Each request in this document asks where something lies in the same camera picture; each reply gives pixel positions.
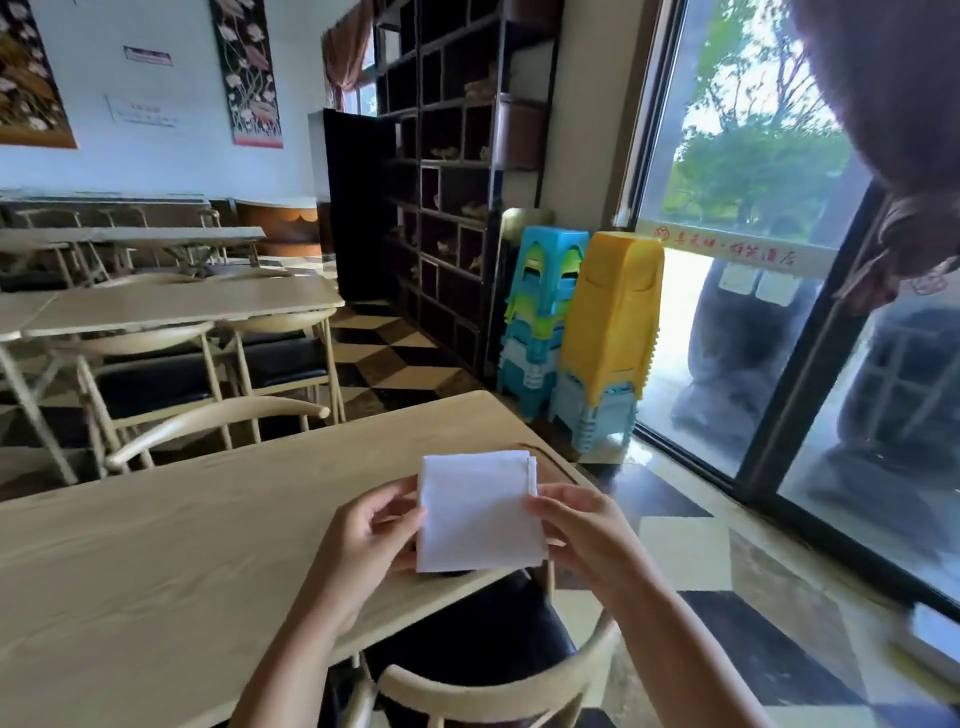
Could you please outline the person's left hand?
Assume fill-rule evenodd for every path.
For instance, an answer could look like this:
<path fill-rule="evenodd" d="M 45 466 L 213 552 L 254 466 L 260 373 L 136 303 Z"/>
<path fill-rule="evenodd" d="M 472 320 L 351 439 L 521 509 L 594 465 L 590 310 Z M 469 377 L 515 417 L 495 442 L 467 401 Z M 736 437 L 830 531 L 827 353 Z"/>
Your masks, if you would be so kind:
<path fill-rule="evenodd" d="M 360 603 L 361 609 L 390 574 L 413 570 L 420 525 L 360 525 L 358 498 L 340 506 L 332 517 L 301 587 L 299 600 L 318 600 L 322 593 Z"/>

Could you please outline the person's right hand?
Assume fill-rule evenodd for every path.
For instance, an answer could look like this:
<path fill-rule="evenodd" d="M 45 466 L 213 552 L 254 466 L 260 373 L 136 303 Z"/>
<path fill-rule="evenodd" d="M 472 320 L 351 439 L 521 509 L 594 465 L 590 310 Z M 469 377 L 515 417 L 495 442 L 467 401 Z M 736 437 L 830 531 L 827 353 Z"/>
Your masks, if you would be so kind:
<path fill-rule="evenodd" d="M 617 612 L 665 588 L 639 536 L 606 494 L 569 483 L 545 483 L 525 500 L 555 500 L 578 513 L 571 541 L 548 541 L 548 553 L 582 579 L 607 611 Z"/>

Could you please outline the white napkin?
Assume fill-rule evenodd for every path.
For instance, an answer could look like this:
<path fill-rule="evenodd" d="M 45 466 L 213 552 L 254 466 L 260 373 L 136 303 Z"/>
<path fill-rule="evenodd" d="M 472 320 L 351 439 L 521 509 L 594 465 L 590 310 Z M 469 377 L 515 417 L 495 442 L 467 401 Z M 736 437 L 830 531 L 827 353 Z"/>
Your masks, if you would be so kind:
<path fill-rule="evenodd" d="M 538 491 L 528 450 L 425 455 L 417 502 L 426 516 L 416 534 L 421 575 L 536 567 L 547 558 L 541 521 L 525 508 Z"/>

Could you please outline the person's left forearm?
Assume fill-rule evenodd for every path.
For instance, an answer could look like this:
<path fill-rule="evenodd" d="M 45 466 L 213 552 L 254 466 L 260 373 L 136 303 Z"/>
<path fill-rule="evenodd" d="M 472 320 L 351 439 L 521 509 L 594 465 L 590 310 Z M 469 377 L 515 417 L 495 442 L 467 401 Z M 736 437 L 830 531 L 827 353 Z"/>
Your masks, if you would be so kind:
<path fill-rule="evenodd" d="M 294 601 L 243 688 L 228 728 L 316 728 L 331 651 L 360 608 L 333 592 Z"/>

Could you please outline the person's right forearm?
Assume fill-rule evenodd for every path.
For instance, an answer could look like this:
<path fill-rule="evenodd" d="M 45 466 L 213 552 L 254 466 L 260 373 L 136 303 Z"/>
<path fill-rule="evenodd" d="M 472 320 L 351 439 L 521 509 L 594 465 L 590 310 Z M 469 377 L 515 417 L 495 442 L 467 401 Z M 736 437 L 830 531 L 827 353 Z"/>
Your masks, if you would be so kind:
<path fill-rule="evenodd" d="M 606 609 L 661 728 L 777 728 L 718 640 L 655 571 L 630 563 Z"/>

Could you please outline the wooden chair with black seat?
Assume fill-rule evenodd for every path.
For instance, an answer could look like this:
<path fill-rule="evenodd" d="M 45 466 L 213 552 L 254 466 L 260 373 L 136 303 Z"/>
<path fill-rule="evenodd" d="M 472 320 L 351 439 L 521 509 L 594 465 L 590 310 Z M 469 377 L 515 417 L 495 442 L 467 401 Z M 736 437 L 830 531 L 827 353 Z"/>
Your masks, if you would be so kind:
<path fill-rule="evenodd" d="M 523 568 L 366 648 L 330 688 L 318 728 L 576 728 L 601 655 L 618 639 L 606 612 L 576 648 Z"/>
<path fill-rule="evenodd" d="M 138 426 L 224 399 L 209 333 L 213 321 L 68 342 L 78 384 L 105 446 L 105 460 Z"/>
<path fill-rule="evenodd" d="M 338 307 L 314 311 L 274 313 L 246 320 L 217 321 L 220 330 L 230 333 L 222 349 L 225 371 L 234 396 L 278 395 L 294 390 L 312 392 L 311 402 L 321 402 L 319 388 L 327 386 L 334 424 L 347 421 L 344 399 L 333 351 L 330 319 Z M 245 344 L 244 337 L 295 332 L 318 337 Z"/>
<path fill-rule="evenodd" d="M 297 416 L 301 420 L 322 420 L 330 414 L 330 407 L 301 399 L 276 395 L 231 397 L 165 419 L 106 456 L 105 467 L 110 471 L 119 471 L 134 457 L 147 455 L 153 447 L 201 431 L 228 429 L 232 424 L 268 417 Z"/>

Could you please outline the stack of blue green stools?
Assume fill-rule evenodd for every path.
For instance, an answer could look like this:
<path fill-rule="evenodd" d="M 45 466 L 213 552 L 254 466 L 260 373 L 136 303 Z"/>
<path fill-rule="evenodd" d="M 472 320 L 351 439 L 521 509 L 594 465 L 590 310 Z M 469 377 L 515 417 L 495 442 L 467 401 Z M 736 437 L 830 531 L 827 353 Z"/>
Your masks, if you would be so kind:
<path fill-rule="evenodd" d="M 547 225 L 522 232 L 506 298 L 496 388 L 517 399 L 525 421 L 545 408 L 557 383 L 568 310 L 590 239 L 587 231 Z"/>

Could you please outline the stack of yellow plastic stools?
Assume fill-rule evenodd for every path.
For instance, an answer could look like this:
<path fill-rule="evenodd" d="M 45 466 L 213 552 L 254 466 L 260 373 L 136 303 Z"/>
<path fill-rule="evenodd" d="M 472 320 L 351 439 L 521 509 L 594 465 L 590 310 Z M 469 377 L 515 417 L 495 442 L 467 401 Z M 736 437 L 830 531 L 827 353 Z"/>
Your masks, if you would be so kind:
<path fill-rule="evenodd" d="M 659 338 L 665 249 L 657 238 L 598 231 L 566 314 L 547 419 L 579 454 L 631 436 Z"/>

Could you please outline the brown curved counter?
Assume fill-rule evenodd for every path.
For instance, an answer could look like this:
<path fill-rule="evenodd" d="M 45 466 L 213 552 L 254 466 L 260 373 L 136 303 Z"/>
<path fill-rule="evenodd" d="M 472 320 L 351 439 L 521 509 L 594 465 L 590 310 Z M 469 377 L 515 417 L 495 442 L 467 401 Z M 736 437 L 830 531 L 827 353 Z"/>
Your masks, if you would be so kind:
<path fill-rule="evenodd" d="M 256 242 L 261 258 L 320 258 L 323 237 L 318 208 L 300 204 L 234 199 L 242 227 L 258 227 L 263 238 Z"/>

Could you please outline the light wooden dining table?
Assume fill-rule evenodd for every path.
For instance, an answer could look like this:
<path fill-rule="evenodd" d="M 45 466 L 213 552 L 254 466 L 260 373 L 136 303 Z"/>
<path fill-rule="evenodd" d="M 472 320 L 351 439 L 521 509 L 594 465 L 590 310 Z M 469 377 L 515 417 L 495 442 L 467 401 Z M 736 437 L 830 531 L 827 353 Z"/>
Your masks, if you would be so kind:
<path fill-rule="evenodd" d="M 76 255 L 80 283 L 93 285 L 109 273 L 96 247 L 121 250 L 166 250 L 178 261 L 182 273 L 203 275 L 210 256 L 222 249 L 246 245 L 252 263 L 258 263 L 257 244 L 266 234 L 262 227 L 246 226 L 106 226 L 106 227 L 0 227 L 0 254 L 30 257 L 53 252 L 57 269 L 68 288 L 76 287 L 64 251 Z"/>
<path fill-rule="evenodd" d="M 78 479 L 52 434 L 38 404 L 42 390 L 34 390 L 18 370 L 8 344 L 22 339 L 39 340 L 52 362 L 44 376 L 55 378 L 62 365 L 72 372 L 85 416 L 88 436 L 100 479 L 114 470 L 106 467 L 106 455 L 98 455 L 105 438 L 92 417 L 89 403 L 77 378 L 68 342 L 111 334 L 136 333 L 181 324 L 246 320 L 275 313 L 342 308 L 344 299 L 336 284 L 320 275 L 287 275 L 231 279 L 213 278 L 190 283 L 122 285 L 70 289 L 51 293 L 4 294 L 0 296 L 0 369 L 6 374 L 18 403 L 24 408 L 43 446 L 68 484 Z"/>

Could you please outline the black cabinet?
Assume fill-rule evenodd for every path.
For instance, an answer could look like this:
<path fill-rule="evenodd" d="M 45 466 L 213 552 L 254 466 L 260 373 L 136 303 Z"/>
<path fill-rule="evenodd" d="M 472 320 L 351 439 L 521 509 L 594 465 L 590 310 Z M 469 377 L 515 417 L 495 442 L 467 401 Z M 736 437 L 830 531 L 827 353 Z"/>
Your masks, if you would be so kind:
<path fill-rule="evenodd" d="M 384 252 L 386 124 L 331 108 L 321 118 L 339 291 L 348 302 L 386 300 L 396 287 Z"/>

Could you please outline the white window sticker strip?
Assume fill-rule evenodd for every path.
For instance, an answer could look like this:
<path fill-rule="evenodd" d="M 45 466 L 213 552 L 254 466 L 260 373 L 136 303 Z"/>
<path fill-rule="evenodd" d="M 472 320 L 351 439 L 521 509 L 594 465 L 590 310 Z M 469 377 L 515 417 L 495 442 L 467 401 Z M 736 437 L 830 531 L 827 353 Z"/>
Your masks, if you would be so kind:
<path fill-rule="evenodd" d="M 809 242 L 758 237 L 645 218 L 638 219 L 635 232 L 642 237 L 659 240 L 668 249 L 821 281 L 829 276 L 838 256 L 838 249 Z"/>

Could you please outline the dark wooden shelf unit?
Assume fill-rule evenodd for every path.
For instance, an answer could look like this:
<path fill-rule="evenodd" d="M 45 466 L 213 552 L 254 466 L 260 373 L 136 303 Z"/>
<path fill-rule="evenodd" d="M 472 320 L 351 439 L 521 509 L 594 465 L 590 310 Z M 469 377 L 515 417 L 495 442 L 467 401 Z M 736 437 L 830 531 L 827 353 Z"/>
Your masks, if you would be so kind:
<path fill-rule="evenodd" d="M 390 300 L 480 378 L 496 368 L 505 210 L 542 196 L 565 0 L 374 0 Z"/>

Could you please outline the brown curtain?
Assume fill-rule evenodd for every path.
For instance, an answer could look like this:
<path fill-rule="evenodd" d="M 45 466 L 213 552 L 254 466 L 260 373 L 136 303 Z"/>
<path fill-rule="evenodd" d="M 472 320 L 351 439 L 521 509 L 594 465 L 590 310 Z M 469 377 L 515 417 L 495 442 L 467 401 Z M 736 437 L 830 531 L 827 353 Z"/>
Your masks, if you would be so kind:
<path fill-rule="evenodd" d="M 374 26 L 375 0 L 358 0 L 321 39 L 326 79 L 336 98 L 352 91 L 364 68 Z"/>

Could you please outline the black window frame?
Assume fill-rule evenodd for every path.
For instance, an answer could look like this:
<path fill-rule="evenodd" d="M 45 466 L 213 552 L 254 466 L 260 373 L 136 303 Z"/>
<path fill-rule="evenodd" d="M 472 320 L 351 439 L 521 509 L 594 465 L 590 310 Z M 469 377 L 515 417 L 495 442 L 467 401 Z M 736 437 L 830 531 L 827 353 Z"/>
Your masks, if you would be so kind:
<path fill-rule="evenodd" d="M 636 428 L 908 608 L 960 624 L 960 0 L 638 0 L 611 221 L 663 247 Z"/>

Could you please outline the flower wall poster with dark ground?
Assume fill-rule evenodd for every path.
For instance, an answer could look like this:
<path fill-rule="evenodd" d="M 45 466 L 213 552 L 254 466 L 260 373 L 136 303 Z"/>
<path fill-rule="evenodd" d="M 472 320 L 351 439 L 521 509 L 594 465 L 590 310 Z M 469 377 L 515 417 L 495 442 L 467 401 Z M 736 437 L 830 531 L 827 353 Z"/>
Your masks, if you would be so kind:
<path fill-rule="evenodd" d="M 282 149 L 264 0 L 207 0 L 233 142 Z"/>

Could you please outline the white wall notice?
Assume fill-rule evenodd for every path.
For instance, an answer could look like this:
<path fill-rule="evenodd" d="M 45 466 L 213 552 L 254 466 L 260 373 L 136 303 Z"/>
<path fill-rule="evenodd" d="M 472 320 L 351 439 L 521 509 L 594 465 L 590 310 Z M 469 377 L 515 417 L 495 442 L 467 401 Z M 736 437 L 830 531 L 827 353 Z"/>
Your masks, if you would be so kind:
<path fill-rule="evenodd" d="M 169 103 L 131 100 L 106 94 L 105 102 L 116 124 L 174 130 L 182 125 L 178 112 Z"/>

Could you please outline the golden floral wall poster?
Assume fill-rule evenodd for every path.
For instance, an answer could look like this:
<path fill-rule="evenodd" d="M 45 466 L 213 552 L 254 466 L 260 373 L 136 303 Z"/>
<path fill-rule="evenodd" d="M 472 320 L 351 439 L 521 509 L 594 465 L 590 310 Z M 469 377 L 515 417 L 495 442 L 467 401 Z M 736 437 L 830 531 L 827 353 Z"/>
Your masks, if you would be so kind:
<path fill-rule="evenodd" d="M 0 0 L 0 145 L 78 147 L 29 0 Z"/>

